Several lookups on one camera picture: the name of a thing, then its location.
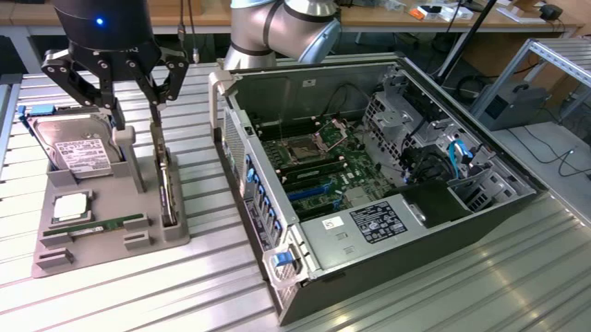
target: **hard drive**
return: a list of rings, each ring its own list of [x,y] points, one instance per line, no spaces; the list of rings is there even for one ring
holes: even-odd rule
[[[58,110],[52,115],[30,114],[27,124],[56,170],[71,170],[78,179],[112,174],[111,164],[123,156],[107,114]]]

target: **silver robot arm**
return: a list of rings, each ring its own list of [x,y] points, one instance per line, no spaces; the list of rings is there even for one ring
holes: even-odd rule
[[[224,69],[275,66],[275,52],[306,64],[327,56],[341,32],[332,0],[232,0]]]

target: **warning label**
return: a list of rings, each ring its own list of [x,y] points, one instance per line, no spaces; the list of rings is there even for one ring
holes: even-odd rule
[[[350,213],[359,230],[370,243],[381,242],[407,231],[389,202],[365,207]]]
[[[56,148],[75,174],[111,168],[110,157],[100,139],[60,142],[56,143]]]

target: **motherboard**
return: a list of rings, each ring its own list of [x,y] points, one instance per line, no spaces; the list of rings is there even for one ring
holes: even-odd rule
[[[346,120],[324,119],[310,134],[263,142],[299,218],[310,220],[382,199],[393,189]]]

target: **aluminum profile table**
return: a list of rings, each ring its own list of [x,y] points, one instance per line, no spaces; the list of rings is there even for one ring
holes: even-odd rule
[[[591,230],[549,195],[474,246],[279,328],[210,138],[215,69],[191,67],[163,112],[190,214],[186,246],[32,279],[47,160],[11,122],[0,174],[3,331],[589,331]],[[164,73],[155,71],[158,80]],[[18,104],[74,104],[43,75],[26,76],[16,90]],[[135,83],[118,83],[116,94],[136,127],[136,153],[148,154],[148,105]]]
[[[534,80],[539,71],[545,68],[545,65],[551,63],[587,86],[583,95],[563,111],[563,117],[566,117],[579,107],[581,103],[591,97],[591,41],[589,39],[578,38],[529,39],[509,63],[506,70],[493,84],[493,87],[485,92],[485,95],[473,106],[471,113],[477,118],[485,113],[485,110],[499,93],[501,86],[511,79],[513,73],[527,60],[530,52],[539,55],[541,64],[527,74],[525,78],[527,82]]]

